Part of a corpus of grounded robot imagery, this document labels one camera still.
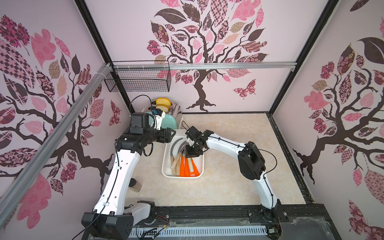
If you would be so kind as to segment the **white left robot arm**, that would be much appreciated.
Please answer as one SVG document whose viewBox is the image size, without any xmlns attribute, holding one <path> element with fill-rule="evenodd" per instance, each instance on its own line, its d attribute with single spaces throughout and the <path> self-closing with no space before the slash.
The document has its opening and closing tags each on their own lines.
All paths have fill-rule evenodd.
<svg viewBox="0 0 384 240">
<path fill-rule="evenodd" d="M 85 227 L 83 239 L 89 236 L 107 240 L 126 240 L 133 226 L 141 221 L 155 221 L 156 205 L 151 201 L 139 201 L 125 207 L 126 194 L 132 174 L 144 148 L 158 143 L 170 143 L 176 131 L 171 128 L 145 130 L 132 134 L 126 130 L 116 141 L 114 165 L 104 191 L 94 209 L 84 213 L 81 223 Z"/>
</svg>

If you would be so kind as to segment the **wooden handle sickle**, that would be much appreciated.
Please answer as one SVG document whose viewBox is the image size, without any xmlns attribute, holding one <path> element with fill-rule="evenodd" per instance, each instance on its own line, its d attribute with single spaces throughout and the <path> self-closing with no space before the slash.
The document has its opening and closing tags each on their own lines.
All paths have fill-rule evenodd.
<svg viewBox="0 0 384 240">
<path fill-rule="evenodd" d="M 181 144 L 181 146 L 179 147 L 179 150 L 178 150 L 178 154 L 177 154 L 176 158 L 174 159 L 174 162 L 171 165 L 172 170 L 176 168 L 176 165 L 180 161 L 180 158 L 183 154 L 184 149 L 185 149 L 185 144 Z"/>
<path fill-rule="evenodd" d="M 175 176 L 178 176 L 178 177 L 180 176 L 180 167 L 181 167 L 181 164 L 180 162 L 178 162 L 175 167 L 175 171 L 176 171 Z"/>
<path fill-rule="evenodd" d="M 171 160 L 171 165 L 172 165 L 172 163 L 174 162 L 174 159 L 175 159 L 175 157 L 174 157 L 174 154 L 173 154 L 173 150 L 174 150 L 174 147 L 175 147 L 175 145 L 179 142 L 179 141 L 181 141 L 182 139 L 178 139 L 178 140 L 176 140 L 173 144 L 172 144 L 172 146 L 171 146 L 171 150 L 170 150 L 170 160 Z M 175 169 L 171 169 L 171 171 L 172 171 L 172 175 L 173 176 L 175 176 L 175 174 L 176 174 L 176 171 L 175 171 Z"/>
</svg>

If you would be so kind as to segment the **orange handle sickle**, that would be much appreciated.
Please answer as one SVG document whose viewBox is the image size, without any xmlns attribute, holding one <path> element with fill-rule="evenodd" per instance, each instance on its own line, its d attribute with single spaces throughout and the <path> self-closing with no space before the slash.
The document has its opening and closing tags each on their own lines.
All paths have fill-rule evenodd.
<svg viewBox="0 0 384 240">
<path fill-rule="evenodd" d="M 188 171 L 189 175 L 193 176 L 194 175 L 194 167 L 193 167 L 193 161 L 191 158 L 187 158 L 187 163 L 188 163 Z"/>
<path fill-rule="evenodd" d="M 196 164 L 194 162 L 193 159 L 191 159 L 191 165 L 192 165 L 192 168 L 193 168 L 193 171 L 191 172 L 191 174 L 194 176 L 194 177 L 198 177 L 200 175 L 197 167 L 196 167 Z"/>
<path fill-rule="evenodd" d="M 183 158 L 183 176 L 184 177 L 189 177 L 190 176 L 190 169 L 189 169 L 189 163 L 188 159 L 186 157 Z"/>
<path fill-rule="evenodd" d="M 180 177 L 185 177 L 185 155 L 182 154 L 181 156 L 181 163 L 180 163 Z"/>
</svg>

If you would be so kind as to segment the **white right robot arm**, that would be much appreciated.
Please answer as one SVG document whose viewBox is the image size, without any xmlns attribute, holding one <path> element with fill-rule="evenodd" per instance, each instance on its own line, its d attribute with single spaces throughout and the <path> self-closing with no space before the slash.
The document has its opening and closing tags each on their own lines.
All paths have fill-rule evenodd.
<svg viewBox="0 0 384 240">
<path fill-rule="evenodd" d="M 190 127 L 186 131 L 186 137 L 188 158 L 202 156 L 206 150 L 213 149 L 237 159 L 241 174 L 252 181 L 258 192 L 263 218 L 268 222 L 279 218 L 281 202 L 268 180 L 266 160 L 261 153 L 262 150 L 255 143 L 238 143 L 209 130 L 201 132 L 195 127 Z"/>
</svg>

